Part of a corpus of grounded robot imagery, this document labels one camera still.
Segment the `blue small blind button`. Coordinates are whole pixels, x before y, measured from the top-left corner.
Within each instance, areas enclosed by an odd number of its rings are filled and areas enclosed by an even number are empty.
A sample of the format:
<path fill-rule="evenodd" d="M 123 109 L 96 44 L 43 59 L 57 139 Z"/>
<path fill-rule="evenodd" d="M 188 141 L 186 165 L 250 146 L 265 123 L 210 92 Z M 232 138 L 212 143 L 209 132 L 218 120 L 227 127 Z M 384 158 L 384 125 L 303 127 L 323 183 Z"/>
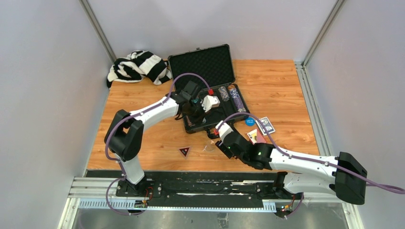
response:
<path fill-rule="evenodd" d="M 249 118 L 245 119 L 245 124 L 247 126 L 254 126 L 256 124 L 256 122 L 253 118 L 249 117 Z"/>

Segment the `blue playing card box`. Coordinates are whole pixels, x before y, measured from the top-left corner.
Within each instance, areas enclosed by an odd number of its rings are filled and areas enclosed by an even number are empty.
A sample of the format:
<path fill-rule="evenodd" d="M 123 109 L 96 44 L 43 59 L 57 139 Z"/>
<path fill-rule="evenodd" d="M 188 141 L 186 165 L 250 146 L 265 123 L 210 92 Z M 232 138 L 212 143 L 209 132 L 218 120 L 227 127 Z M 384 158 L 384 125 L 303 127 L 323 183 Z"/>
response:
<path fill-rule="evenodd" d="M 262 117 L 258 121 L 256 120 L 256 123 L 262 135 L 272 134 L 276 131 L 268 117 Z"/>

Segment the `black poker set case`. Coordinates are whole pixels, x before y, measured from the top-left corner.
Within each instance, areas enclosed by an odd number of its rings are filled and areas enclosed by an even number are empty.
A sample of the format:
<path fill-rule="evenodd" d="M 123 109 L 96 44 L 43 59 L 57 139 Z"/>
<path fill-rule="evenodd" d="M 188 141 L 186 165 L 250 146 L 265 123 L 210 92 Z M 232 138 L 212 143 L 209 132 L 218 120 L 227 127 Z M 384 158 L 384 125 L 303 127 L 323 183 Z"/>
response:
<path fill-rule="evenodd" d="M 183 89 L 189 81 L 193 81 L 202 88 L 198 95 L 201 100 L 208 95 L 209 89 L 213 89 L 214 95 L 220 100 L 220 105 L 206 114 L 202 124 L 189 127 L 184 117 L 182 120 L 186 133 L 205 131 L 210 139 L 216 139 L 219 136 L 214 133 L 214 128 L 226 117 L 233 116 L 227 121 L 230 126 L 248 118 L 249 109 L 235 82 L 236 77 L 228 44 L 171 55 L 168 57 L 168 65 L 173 79 L 176 80 L 174 84 L 176 90 Z M 228 91 L 228 86 L 231 84 L 237 88 L 246 112 L 238 112 Z M 222 86 L 227 88 L 230 97 L 228 102 L 222 100 L 218 91 Z"/>

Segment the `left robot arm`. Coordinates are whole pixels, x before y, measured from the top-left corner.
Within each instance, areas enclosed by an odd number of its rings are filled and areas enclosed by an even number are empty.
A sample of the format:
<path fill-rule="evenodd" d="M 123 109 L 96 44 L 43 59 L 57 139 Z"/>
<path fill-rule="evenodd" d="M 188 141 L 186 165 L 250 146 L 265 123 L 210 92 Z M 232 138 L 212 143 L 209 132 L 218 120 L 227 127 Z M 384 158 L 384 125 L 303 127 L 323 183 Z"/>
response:
<path fill-rule="evenodd" d="M 138 153 L 141 149 L 143 134 L 153 125 L 181 114 L 191 115 L 198 121 L 206 111 L 198 101 L 201 87 L 189 81 L 183 89 L 169 92 L 157 102 L 132 112 L 119 110 L 105 136 L 107 158 L 119 163 L 124 179 L 129 182 L 128 191 L 135 197 L 146 192 L 142 181 L 144 170 L 141 168 Z"/>

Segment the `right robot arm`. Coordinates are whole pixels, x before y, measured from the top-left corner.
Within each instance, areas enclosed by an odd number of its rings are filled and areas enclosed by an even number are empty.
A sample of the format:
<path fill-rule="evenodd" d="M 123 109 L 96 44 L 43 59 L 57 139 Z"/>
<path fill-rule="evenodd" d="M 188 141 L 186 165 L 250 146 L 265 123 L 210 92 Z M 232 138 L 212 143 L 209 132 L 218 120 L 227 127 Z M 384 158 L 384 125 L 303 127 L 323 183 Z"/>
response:
<path fill-rule="evenodd" d="M 355 205 L 365 203 L 367 170 L 350 153 L 340 152 L 338 157 L 306 155 L 268 143 L 253 144 L 233 129 L 218 134 L 219 146 L 228 158 L 237 158 L 257 170 L 279 171 L 273 185 L 277 198 L 310 192 L 335 194 Z"/>

